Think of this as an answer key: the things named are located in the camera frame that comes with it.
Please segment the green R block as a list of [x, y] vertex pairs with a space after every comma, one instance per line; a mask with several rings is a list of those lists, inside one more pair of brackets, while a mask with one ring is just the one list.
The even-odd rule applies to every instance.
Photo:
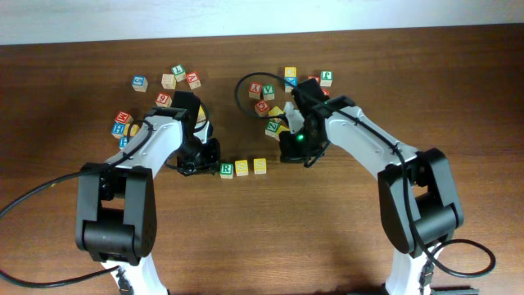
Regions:
[[221, 163], [219, 175], [222, 179], [232, 179], [234, 176], [234, 165], [233, 163]]

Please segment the yellow S block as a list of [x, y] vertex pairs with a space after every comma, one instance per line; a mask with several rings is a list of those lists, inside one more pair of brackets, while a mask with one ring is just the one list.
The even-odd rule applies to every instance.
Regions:
[[248, 160], [238, 160], [234, 162], [235, 173], [238, 177], [249, 175], [249, 163]]

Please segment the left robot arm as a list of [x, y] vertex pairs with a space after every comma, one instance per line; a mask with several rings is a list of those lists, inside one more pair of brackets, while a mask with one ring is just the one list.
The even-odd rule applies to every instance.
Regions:
[[212, 124], [181, 108], [153, 107], [123, 150], [81, 169], [75, 242], [102, 264], [122, 294], [166, 294], [152, 258], [157, 218], [153, 180], [172, 156], [183, 175], [218, 169]]

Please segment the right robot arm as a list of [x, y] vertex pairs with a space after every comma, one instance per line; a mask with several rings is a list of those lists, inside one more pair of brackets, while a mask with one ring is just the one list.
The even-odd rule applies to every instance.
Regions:
[[373, 123], [348, 97], [312, 102], [295, 96], [283, 117], [281, 160], [311, 166], [334, 144], [376, 180], [382, 228], [394, 247], [391, 272], [381, 294], [434, 294], [437, 257], [464, 222], [450, 164], [433, 148], [402, 143]]

